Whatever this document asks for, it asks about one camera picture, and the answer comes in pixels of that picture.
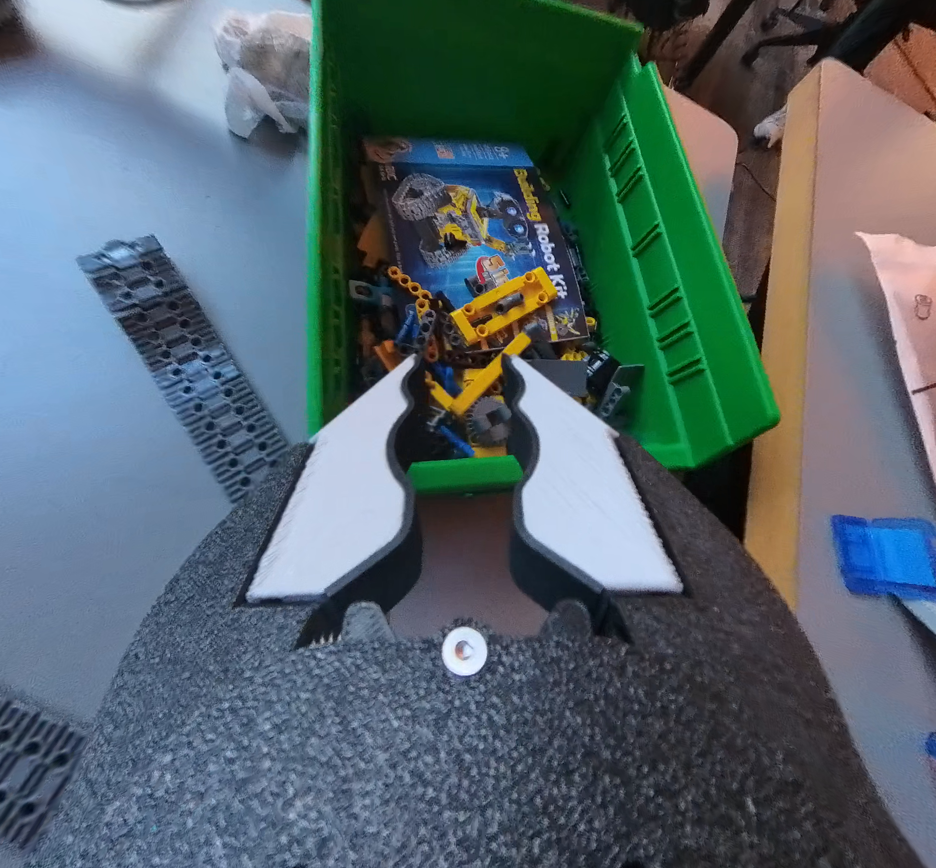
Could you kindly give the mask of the green plastic bin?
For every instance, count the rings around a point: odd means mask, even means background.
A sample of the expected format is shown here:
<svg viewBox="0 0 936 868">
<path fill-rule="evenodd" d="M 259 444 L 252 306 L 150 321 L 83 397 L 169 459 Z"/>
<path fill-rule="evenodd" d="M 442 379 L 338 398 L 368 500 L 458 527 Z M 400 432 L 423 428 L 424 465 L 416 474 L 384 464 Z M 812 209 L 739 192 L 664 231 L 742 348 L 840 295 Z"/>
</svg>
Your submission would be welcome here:
<svg viewBox="0 0 936 868">
<path fill-rule="evenodd" d="M 311 0 L 311 434 L 351 394 L 352 148 L 365 135 L 511 141 L 569 197 L 604 347 L 644 366 L 627 430 L 695 469 L 780 411 L 635 24 L 560 0 Z"/>
</svg>

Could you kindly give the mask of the grey toy track strip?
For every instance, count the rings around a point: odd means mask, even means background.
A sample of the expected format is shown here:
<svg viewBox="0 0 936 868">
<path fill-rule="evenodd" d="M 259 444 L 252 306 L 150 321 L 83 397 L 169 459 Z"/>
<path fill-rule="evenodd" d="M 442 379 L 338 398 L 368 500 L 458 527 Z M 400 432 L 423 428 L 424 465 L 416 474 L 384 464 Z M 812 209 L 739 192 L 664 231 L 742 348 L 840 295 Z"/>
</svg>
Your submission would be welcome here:
<svg viewBox="0 0 936 868">
<path fill-rule="evenodd" d="M 162 245 L 113 240 L 77 265 L 228 500 L 250 497 L 289 443 Z"/>
<path fill-rule="evenodd" d="M 2 849 L 24 856 L 36 847 L 86 744 L 83 727 L 2 691 Z"/>
</svg>

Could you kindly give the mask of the pile of toy brick pieces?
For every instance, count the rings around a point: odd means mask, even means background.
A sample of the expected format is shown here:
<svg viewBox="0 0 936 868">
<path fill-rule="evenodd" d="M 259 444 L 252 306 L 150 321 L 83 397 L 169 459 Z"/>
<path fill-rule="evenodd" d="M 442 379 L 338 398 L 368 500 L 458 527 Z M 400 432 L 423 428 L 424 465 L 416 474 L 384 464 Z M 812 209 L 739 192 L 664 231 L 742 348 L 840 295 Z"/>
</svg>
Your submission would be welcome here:
<svg viewBox="0 0 936 868">
<path fill-rule="evenodd" d="M 589 335 L 567 342 L 541 338 L 532 313 L 510 329 L 467 345 L 452 324 L 456 310 L 395 264 L 387 230 L 360 144 L 360 186 L 352 199 L 357 255 L 348 289 L 357 315 L 356 384 L 373 386 L 408 356 L 421 360 L 426 397 L 416 414 L 416 461 L 482 459 L 507 453 L 511 412 L 503 397 L 502 361 L 519 356 L 580 405 L 617 430 L 635 416 L 644 366 L 619 360 L 599 337 L 600 316 L 583 263 L 579 232 L 564 214 L 564 195 L 550 192 L 579 254 L 579 285 L 586 300 Z"/>
</svg>

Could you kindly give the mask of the crumpled white tissue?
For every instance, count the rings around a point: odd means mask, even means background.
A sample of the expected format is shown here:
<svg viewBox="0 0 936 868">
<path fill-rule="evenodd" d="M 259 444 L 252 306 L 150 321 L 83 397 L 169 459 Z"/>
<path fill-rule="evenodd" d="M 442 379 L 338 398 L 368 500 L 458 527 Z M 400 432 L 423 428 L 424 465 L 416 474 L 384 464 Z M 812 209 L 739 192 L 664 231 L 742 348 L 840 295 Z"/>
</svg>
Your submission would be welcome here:
<svg viewBox="0 0 936 868">
<path fill-rule="evenodd" d="M 227 74 L 228 130 L 248 139 L 265 120 L 293 135 L 308 126 L 312 21 L 296 13 L 228 11 L 214 29 Z"/>
</svg>

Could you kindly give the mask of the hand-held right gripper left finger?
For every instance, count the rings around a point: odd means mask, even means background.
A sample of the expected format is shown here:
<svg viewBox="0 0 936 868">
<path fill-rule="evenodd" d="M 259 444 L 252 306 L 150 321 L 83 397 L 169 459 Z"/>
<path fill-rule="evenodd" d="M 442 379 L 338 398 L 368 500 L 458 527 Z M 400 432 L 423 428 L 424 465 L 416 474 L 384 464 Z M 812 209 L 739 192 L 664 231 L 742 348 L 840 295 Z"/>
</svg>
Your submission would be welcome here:
<svg viewBox="0 0 936 868">
<path fill-rule="evenodd" d="M 354 604 L 389 612 L 419 578 L 415 490 L 397 446 L 422 375 L 406 358 L 323 426 L 276 511 L 243 604 L 311 606 L 298 646 L 340 630 Z"/>
</svg>

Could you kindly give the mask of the robot kit booklet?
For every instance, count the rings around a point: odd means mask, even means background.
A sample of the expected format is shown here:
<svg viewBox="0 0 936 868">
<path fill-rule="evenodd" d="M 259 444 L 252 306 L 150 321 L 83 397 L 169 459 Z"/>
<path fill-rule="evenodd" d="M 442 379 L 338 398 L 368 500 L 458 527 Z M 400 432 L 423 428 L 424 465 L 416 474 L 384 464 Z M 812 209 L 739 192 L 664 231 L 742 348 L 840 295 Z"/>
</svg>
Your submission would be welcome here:
<svg viewBox="0 0 936 868">
<path fill-rule="evenodd" d="M 556 297 L 534 313 L 541 338 L 589 335 L 579 254 L 542 175 L 521 145 L 367 136 L 375 209 L 396 266 L 460 309 L 541 269 Z"/>
</svg>

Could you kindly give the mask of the beige table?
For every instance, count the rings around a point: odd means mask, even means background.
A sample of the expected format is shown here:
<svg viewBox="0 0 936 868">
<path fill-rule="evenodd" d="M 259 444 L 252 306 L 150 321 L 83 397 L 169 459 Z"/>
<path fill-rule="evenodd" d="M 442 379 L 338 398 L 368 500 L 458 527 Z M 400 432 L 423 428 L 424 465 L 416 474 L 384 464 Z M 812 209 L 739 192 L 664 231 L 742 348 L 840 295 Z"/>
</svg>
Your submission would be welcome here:
<svg viewBox="0 0 936 868">
<path fill-rule="evenodd" d="M 850 593 L 834 514 L 934 521 L 934 486 L 858 231 L 934 245 L 934 124 L 834 60 L 793 89 L 781 142 L 745 546 L 793 608 L 895 824 L 934 866 L 934 636 Z"/>
</svg>

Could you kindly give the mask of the yellow brick frame piece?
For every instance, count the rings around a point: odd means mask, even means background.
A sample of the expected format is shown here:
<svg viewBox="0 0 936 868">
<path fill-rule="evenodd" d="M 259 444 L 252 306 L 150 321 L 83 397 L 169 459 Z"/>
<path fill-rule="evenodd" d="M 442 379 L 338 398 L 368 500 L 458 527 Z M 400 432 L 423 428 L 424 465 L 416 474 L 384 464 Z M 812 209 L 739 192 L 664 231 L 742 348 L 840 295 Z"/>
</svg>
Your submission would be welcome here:
<svg viewBox="0 0 936 868">
<path fill-rule="evenodd" d="M 464 342 L 471 346 L 489 341 L 557 297 L 558 291 L 545 269 L 536 267 L 475 296 L 450 316 Z"/>
</svg>

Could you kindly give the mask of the blue plastic case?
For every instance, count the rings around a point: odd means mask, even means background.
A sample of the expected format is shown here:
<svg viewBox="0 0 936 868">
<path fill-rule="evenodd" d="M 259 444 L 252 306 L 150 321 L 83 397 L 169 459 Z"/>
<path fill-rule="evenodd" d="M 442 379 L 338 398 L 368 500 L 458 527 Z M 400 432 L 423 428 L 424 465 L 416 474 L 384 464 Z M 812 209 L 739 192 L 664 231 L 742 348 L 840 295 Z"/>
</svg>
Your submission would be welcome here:
<svg viewBox="0 0 936 868">
<path fill-rule="evenodd" d="M 862 596 L 935 599 L 935 526 L 915 518 L 829 519 L 846 589 Z"/>
</svg>

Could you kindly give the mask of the white paper sheet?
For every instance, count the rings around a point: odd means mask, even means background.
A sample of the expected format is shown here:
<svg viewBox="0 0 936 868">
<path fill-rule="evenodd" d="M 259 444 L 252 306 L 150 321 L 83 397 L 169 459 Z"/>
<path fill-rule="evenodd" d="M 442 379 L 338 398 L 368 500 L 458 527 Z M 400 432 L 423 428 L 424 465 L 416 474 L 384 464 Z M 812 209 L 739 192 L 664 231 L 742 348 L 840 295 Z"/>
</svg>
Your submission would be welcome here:
<svg viewBox="0 0 936 868">
<path fill-rule="evenodd" d="M 935 248 L 896 233 L 857 237 L 881 287 L 905 392 L 935 475 Z"/>
</svg>

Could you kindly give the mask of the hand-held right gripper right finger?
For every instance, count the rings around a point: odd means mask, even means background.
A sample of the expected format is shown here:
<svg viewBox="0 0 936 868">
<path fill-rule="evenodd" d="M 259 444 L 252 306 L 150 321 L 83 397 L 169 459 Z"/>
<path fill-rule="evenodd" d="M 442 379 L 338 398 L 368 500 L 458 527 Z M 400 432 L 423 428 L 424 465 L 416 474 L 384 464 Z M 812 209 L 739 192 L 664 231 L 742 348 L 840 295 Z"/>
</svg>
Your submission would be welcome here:
<svg viewBox="0 0 936 868">
<path fill-rule="evenodd" d="M 627 638 L 622 597 L 681 596 L 684 583 L 642 499 L 620 434 L 532 363 L 505 361 L 515 487 L 509 570 L 553 612 L 575 602 L 600 637 Z"/>
</svg>

